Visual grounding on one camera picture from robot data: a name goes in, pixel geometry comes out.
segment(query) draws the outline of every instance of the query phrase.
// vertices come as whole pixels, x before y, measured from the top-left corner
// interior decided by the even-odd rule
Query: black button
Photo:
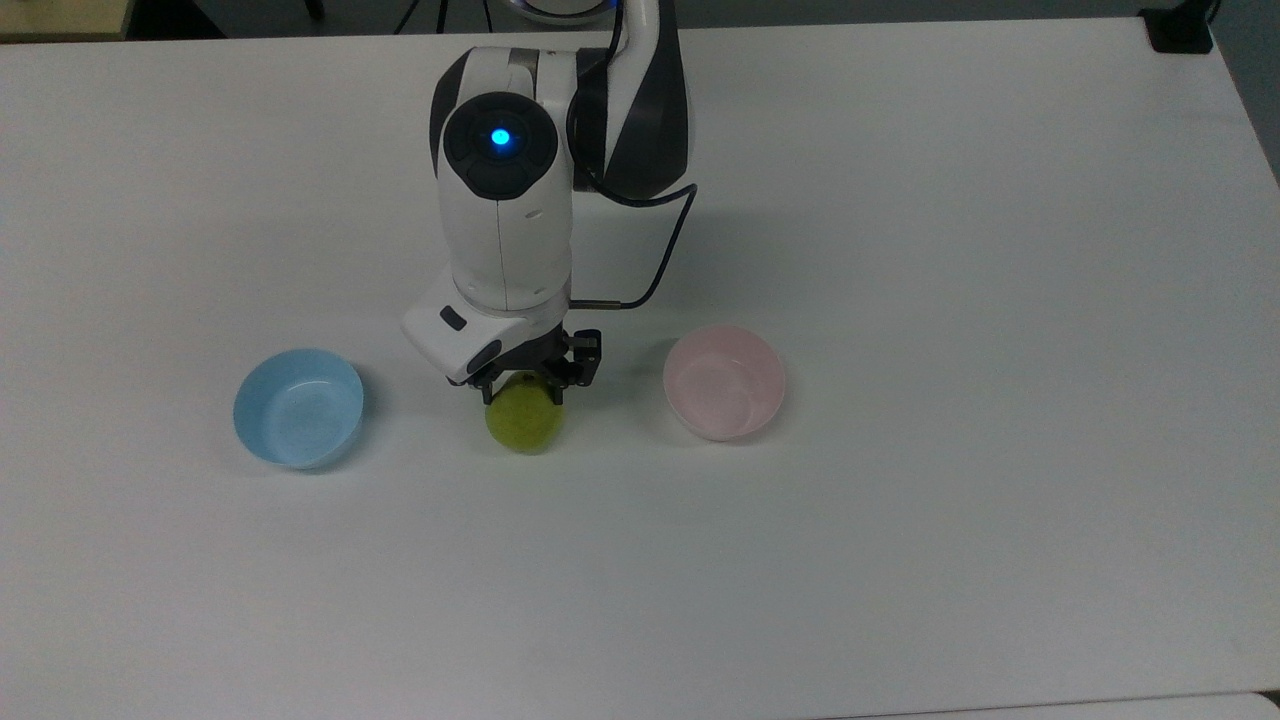
[[[467,327],[467,320],[458,311],[453,309],[452,305],[445,305],[440,310],[440,319],[445,322],[451,328],[462,332],[462,328]]]
[[[468,120],[470,118],[461,118],[461,122],[449,122],[449,127],[445,131],[444,142],[449,158],[454,160],[461,160],[471,154],[471,142],[467,140]]]
[[[529,138],[529,149],[525,150],[525,158],[529,158],[529,161],[534,165],[534,168],[550,165],[550,159],[556,155],[556,145],[558,141],[559,137],[554,131],[552,131],[550,135],[545,132],[535,132]]]
[[[502,341],[495,340],[490,342],[489,345],[484,346],[484,350],[476,352],[476,356],[472,357],[470,363],[467,363],[467,372],[471,373],[472,375],[479,373],[480,369],[492,363],[493,359],[497,357],[499,352],[502,352]]]
[[[529,173],[520,165],[476,163],[467,169],[467,179],[477,190],[503,199],[520,197],[529,186]]]

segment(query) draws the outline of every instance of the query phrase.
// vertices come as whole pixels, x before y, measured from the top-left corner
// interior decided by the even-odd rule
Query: white table
[[[682,37],[703,192],[649,306],[571,318],[604,363],[539,457],[398,329],[443,259],[430,91],[486,38],[0,47],[6,717],[1280,685],[1280,191],[1221,58],[1137,19]],[[637,295],[671,213],[581,200],[576,290]],[[663,406],[710,322],[787,364],[751,442]],[[230,425],[294,346],[374,395],[323,475]]]

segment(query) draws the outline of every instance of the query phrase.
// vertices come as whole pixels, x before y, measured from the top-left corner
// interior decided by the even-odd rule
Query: bowl
[[[671,348],[662,384],[686,428],[726,441],[773,419],[786,395],[786,373],[760,336],[735,325],[708,325]]]
[[[257,457],[294,470],[328,465],[355,442],[365,410],[360,375],[326,350],[273,355],[236,393],[236,434]]]

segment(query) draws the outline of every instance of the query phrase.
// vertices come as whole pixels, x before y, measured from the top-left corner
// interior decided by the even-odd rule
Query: green ball
[[[564,423],[564,406],[552,402],[552,388],[536,373],[516,373],[484,411],[493,439],[516,452],[541,452]]]

